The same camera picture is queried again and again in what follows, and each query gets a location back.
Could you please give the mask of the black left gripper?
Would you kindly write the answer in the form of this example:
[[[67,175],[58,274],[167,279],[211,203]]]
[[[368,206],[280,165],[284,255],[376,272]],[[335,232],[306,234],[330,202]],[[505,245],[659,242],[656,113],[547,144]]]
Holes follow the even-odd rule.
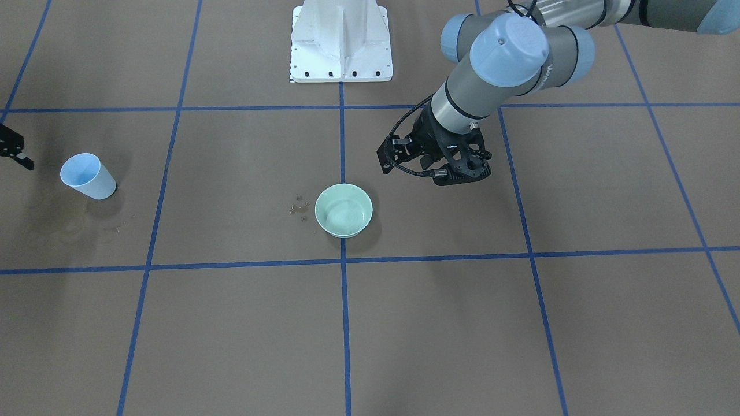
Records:
[[[479,127],[472,124],[463,133],[450,132],[426,103],[418,103],[394,124],[377,156],[385,176],[398,169],[410,176],[430,177],[436,186],[474,183],[491,176],[492,153]]]

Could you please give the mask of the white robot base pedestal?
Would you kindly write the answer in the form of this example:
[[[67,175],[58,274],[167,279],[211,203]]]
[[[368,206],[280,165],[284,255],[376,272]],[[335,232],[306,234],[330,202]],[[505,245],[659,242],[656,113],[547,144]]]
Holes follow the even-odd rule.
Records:
[[[291,12],[289,81],[378,83],[394,76],[388,10],[375,1],[304,1]]]

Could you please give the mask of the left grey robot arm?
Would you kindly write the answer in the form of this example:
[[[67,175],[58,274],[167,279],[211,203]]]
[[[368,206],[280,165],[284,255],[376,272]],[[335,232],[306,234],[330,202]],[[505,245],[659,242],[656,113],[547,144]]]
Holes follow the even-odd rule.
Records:
[[[384,174],[398,169],[437,186],[473,183],[491,174],[479,124],[508,99],[565,86],[595,61],[589,30],[632,24],[700,35],[738,29],[737,1],[510,1],[486,15],[456,15],[441,34],[455,68],[414,107],[404,136],[391,129],[377,150]]]

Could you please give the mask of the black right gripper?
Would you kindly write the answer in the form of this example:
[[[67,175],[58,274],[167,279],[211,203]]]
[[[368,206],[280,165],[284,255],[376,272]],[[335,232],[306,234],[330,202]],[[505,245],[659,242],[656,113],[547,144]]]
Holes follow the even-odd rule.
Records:
[[[35,163],[24,153],[24,137],[18,132],[1,124],[1,156],[13,158],[29,171],[35,169]]]

